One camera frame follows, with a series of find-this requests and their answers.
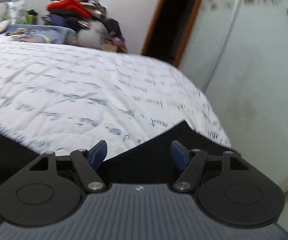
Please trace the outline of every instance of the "red jacket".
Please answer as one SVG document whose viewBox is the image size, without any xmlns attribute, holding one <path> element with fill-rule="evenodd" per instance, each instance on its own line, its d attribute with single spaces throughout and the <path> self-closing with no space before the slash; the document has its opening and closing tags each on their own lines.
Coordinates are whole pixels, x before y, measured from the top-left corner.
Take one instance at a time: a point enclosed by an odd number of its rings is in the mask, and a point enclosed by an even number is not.
<svg viewBox="0 0 288 240">
<path fill-rule="evenodd" d="M 47 11 L 52 12 L 53 10 L 73 11 L 83 20 L 92 17 L 89 11 L 87 11 L 77 0 L 53 2 L 47 6 Z"/>
</svg>

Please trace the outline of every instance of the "blue blanket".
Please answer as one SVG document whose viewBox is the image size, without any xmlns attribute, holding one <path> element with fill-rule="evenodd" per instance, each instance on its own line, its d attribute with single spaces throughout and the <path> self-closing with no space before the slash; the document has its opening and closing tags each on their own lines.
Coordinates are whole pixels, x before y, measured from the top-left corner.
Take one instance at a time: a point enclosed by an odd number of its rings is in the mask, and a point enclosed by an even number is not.
<svg viewBox="0 0 288 240">
<path fill-rule="evenodd" d="M 14 32 L 18 28 L 27 28 L 37 43 L 72 44 L 76 40 L 76 32 L 66 27 L 47 25 L 9 25 L 4 33 Z"/>
</svg>

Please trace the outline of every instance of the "gray ribbed surface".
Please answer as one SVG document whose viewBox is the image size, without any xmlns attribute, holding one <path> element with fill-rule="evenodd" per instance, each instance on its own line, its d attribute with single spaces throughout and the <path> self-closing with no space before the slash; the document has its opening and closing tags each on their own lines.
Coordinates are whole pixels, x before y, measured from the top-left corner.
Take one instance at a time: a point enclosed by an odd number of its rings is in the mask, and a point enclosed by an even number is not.
<svg viewBox="0 0 288 240">
<path fill-rule="evenodd" d="M 2 240 L 288 240 L 276 225 L 235 229 L 204 215 L 166 185 L 120 185 L 89 195 L 70 218 L 44 228 L 0 225 Z"/>
</svg>

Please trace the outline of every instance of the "doorway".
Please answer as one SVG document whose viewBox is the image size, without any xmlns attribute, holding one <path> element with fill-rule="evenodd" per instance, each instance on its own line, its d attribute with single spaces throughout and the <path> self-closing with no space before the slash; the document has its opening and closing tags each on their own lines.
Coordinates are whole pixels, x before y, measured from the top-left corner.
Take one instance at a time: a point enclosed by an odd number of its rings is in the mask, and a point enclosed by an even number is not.
<svg viewBox="0 0 288 240">
<path fill-rule="evenodd" d="M 141 55 L 179 66 L 202 0 L 159 0 Z"/>
</svg>

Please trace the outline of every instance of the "pile of clothes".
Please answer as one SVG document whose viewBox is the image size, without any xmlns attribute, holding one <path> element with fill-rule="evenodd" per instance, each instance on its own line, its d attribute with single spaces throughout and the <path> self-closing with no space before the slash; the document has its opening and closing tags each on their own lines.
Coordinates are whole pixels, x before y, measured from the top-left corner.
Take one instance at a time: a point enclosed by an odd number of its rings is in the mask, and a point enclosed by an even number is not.
<svg viewBox="0 0 288 240">
<path fill-rule="evenodd" d="M 50 12 L 48 18 L 51 25 L 63 26 L 78 33 L 81 29 L 88 29 L 90 21 L 99 21 L 107 29 L 108 39 L 114 45 L 125 44 L 119 23 L 106 17 L 106 8 L 98 0 L 51 0 L 46 7 Z"/>
</svg>

